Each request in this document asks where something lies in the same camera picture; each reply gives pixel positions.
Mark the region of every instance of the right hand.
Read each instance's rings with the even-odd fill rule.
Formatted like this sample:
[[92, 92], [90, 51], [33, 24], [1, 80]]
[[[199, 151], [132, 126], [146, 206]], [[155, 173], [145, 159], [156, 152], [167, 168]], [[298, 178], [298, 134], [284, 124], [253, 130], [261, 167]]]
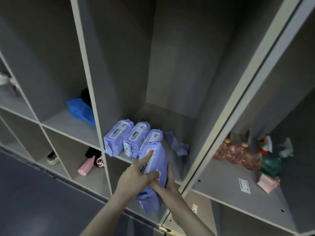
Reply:
[[188, 210], [189, 212], [191, 209], [175, 185], [174, 174], [170, 163], [168, 164], [168, 182], [166, 188], [160, 186], [156, 181], [151, 181], [148, 183], [148, 186], [160, 195], [164, 204], [172, 213], [175, 222], [181, 226], [181, 218], [185, 216], [185, 211]]

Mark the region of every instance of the hand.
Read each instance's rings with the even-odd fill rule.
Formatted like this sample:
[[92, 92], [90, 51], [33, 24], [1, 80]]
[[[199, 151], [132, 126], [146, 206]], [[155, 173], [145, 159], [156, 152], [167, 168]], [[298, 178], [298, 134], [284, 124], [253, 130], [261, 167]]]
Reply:
[[174, 174], [170, 163], [168, 164], [168, 182], [166, 188], [160, 186], [156, 181], [151, 181], [148, 186], [161, 196], [164, 204], [171, 211], [173, 219], [179, 226], [181, 226], [181, 217], [185, 216], [185, 212], [192, 212], [192, 210], [189, 208], [175, 185]]
[[130, 203], [137, 194], [151, 181], [159, 178], [159, 172], [153, 170], [146, 174], [140, 173], [140, 168], [149, 162], [153, 151], [139, 160], [137, 163], [131, 164], [120, 176], [116, 191], [113, 196], [120, 198], [126, 205]]

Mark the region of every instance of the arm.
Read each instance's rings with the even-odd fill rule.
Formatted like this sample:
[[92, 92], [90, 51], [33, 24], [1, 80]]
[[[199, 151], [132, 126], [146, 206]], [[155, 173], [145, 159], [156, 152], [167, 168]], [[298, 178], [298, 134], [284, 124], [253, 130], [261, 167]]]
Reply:
[[148, 163], [152, 156], [150, 151], [139, 162], [130, 165], [120, 176], [115, 193], [108, 203], [89, 223], [80, 236], [111, 236], [116, 228], [118, 219], [125, 207], [152, 180], [159, 177], [157, 171], [141, 174], [140, 168]]
[[214, 233], [188, 207], [177, 190], [170, 164], [168, 164], [168, 183], [166, 188], [161, 187], [156, 181], [152, 181], [148, 185], [161, 196], [165, 205], [171, 211], [173, 219], [187, 236], [214, 236]]

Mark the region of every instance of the blue floor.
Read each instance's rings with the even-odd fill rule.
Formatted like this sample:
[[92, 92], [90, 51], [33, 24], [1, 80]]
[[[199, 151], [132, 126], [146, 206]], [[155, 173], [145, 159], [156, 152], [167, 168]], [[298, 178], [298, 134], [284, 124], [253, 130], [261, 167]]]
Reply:
[[[104, 203], [0, 151], [0, 235], [77, 236]], [[115, 236], [162, 233], [123, 214]]]

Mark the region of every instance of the blue plastic bag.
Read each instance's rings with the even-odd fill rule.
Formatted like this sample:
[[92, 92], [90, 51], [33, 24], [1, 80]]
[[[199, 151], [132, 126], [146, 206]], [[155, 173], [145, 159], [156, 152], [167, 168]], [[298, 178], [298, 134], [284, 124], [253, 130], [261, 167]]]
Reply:
[[96, 127], [92, 108], [83, 102], [81, 98], [75, 98], [67, 101], [71, 115], [74, 118], [81, 119]]

